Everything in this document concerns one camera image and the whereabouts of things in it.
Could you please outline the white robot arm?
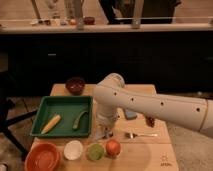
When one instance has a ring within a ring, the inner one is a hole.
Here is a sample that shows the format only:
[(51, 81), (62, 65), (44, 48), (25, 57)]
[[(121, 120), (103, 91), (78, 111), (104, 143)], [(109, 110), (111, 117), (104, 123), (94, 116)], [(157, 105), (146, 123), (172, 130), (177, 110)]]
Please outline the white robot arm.
[(213, 100), (164, 94), (136, 93), (125, 88), (123, 77), (107, 75), (93, 89), (99, 125), (111, 128), (117, 121), (117, 108), (171, 122), (213, 138)]

